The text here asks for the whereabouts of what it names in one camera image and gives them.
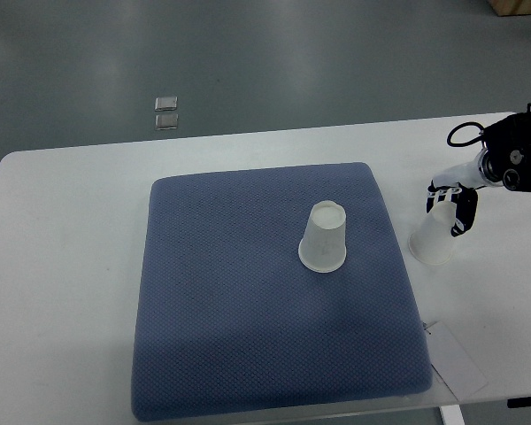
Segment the black white robotic hand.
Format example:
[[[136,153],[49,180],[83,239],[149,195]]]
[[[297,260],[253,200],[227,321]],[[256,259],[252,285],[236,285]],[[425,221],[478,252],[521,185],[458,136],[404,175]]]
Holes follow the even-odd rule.
[[[453,166],[435,174],[427,187],[426,212],[442,202],[455,206],[450,235],[462,236],[474,224],[478,207],[478,190],[494,187],[485,172],[487,151],[482,149],[471,161]]]

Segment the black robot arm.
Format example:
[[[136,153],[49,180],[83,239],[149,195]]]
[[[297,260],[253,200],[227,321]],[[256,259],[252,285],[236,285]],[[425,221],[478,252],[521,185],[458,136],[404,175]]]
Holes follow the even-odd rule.
[[[531,192],[531,104],[486,127],[485,175],[511,191]]]

